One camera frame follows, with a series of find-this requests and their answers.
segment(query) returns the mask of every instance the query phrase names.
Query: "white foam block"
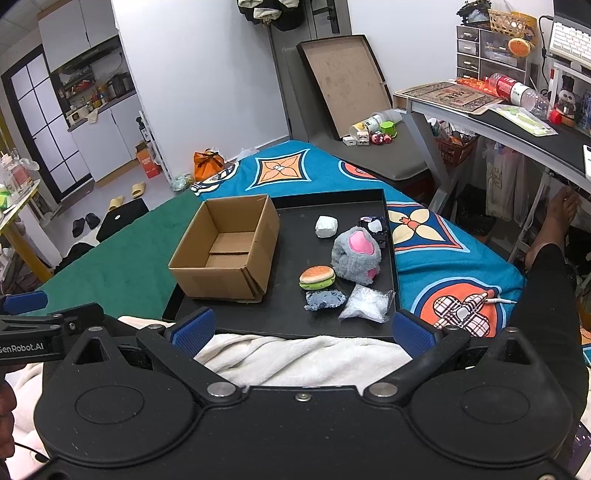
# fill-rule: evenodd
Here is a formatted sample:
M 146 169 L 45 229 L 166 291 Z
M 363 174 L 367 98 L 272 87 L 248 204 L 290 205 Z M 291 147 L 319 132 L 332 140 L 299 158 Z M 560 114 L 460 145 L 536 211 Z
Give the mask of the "white foam block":
M 339 228 L 336 218 L 319 216 L 316 222 L 316 236 L 318 238 L 330 238 Z

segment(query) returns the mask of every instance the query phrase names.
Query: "leg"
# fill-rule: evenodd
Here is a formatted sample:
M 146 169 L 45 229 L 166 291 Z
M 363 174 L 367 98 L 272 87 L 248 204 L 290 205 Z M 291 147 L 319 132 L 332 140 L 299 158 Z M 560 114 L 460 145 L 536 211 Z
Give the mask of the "leg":
M 4 227 L 2 233 L 39 280 L 46 282 L 53 277 L 47 267 L 37 258 L 35 252 L 31 250 L 27 241 L 18 233 L 17 227 L 13 223 Z
M 573 408 L 573 429 L 585 410 L 589 382 L 579 314 L 562 253 L 576 209 L 577 196 L 570 189 L 560 190 L 550 202 L 544 225 L 525 258 L 530 274 L 510 320 L 533 344 L 564 390 Z M 572 443 L 569 435 L 558 457 L 563 466 L 570 458 Z

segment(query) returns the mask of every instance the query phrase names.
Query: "plastic bottle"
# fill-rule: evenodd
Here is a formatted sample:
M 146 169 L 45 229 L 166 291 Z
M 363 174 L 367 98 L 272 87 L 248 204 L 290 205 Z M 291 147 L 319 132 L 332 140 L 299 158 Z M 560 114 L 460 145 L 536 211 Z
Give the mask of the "plastic bottle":
M 357 132 L 368 131 L 369 134 L 375 134 L 380 131 L 379 126 L 384 122 L 392 122 L 396 125 L 402 121 L 402 115 L 394 109 L 385 110 L 383 112 L 375 112 L 369 118 L 354 124 L 349 128 L 349 135 L 353 138 L 357 138 Z
M 502 99 L 510 101 L 513 105 L 522 106 L 532 115 L 546 120 L 550 103 L 544 95 L 533 88 L 502 73 L 491 75 L 488 85 Z

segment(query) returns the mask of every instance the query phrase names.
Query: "cardboard box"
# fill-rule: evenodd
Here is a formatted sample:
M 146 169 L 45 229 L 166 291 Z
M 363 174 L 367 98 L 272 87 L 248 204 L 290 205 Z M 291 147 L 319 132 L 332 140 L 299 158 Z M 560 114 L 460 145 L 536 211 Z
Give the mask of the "cardboard box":
M 207 200 L 168 268 L 189 297 L 257 303 L 267 292 L 278 234 L 268 195 Z
M 157 175 L 160 175 L 162 169 L 160 168 L 160 165 L 154 162 L 154 160 L 152 159 L 152 155 L 150 155 L 150 149 L 144 142 L 135 147 L 135 151 L 135 157 L 138 159 L 138 162 L 141 163 L 142 167 L 144 168 L 144 171 L 146 172 L 146 176 L 149 179 L 154 178 Z

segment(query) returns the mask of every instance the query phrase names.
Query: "glass door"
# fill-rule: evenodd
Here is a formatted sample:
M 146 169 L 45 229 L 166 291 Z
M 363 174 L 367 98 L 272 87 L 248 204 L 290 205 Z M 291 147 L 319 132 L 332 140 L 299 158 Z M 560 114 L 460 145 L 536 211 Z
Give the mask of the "glass door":
M 31 159 L 57 202 L 91 179 L 68 131 L 47 69 L 43 46 L 2 75 L 10 108 Z

